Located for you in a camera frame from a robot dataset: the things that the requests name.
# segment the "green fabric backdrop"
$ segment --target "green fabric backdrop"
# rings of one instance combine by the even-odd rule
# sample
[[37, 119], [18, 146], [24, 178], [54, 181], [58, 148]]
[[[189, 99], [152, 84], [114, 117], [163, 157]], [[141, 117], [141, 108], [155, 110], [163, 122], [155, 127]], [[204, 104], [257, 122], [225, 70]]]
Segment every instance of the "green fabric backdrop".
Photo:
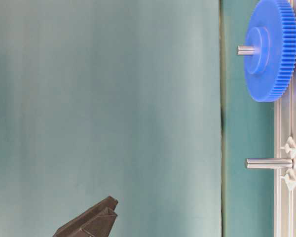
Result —
[[221, 0], [224, 237], [273, 236], [273, 171], [244, 168], [245, 158], [273, 157], [273, 103], [251, 99], [236, 56], [257, 2]]
[[220, 118], [218, 1], [0, 0], [0, 237], [220, 237]]

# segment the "metal rod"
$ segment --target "metal rod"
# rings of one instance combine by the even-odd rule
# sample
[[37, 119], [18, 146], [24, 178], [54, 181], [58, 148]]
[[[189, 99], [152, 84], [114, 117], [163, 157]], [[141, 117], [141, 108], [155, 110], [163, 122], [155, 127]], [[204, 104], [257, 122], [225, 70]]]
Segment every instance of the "metal rod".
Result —
[[255, 48], [253, 46], [238, 46], [237, 55], [253, 55], [255, 53]]
[[251, 158], [251, 159], [245, 160], [245, 167], [247, 169], [292, 168], [293, 160], [287, 159], [287, 158], [267, 158], [267, 159]]

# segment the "dark vertical gap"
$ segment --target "dark vertical gap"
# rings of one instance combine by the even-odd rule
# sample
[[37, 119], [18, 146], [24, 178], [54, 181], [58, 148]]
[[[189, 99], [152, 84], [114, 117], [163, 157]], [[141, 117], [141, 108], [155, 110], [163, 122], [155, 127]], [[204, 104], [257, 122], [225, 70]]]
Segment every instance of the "dark vertical gap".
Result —
[[222, 12], [222, 0], [219, 1], [219, 31], [220, 31], [220, 96], [221, 96], [221, 129], [222, 129], [222, 166], [221, 166], [221, 219], [222, 219], [222, 237], [225, 236], [224, 233], [224, 220], [225, 220], [225, 157], [224, 157], [224, 106], [225, 106], [225, 66], [224, 66], [224, 33], [223, 33], [223, 12]]

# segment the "metal pin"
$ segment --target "metal pin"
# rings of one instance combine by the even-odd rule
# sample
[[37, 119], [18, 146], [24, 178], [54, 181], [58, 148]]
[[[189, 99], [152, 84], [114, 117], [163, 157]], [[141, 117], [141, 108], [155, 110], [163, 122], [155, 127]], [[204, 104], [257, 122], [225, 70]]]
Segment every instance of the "metal pin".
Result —
[[287, 158], [251, 158], [245, 160], [245, 167], [247, 169], [281, 169], [292, 168], [293, 160]]
[[255, 48], [253, 46], [238, 46], [237, 55], [253, 55], [255, 53]]

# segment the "blue gear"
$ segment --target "blue gear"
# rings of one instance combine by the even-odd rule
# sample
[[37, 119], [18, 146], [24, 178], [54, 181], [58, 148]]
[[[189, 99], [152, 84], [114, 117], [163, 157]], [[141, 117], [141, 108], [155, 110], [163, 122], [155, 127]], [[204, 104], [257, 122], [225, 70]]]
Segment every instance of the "blue gear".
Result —
[[279, 99], [290, 84], [296, 63], [296, 17], [287, 0], [261, 0], [250, 18], [245, 45], [254, 55], [244, 56], [251, 97], [259, 102]]

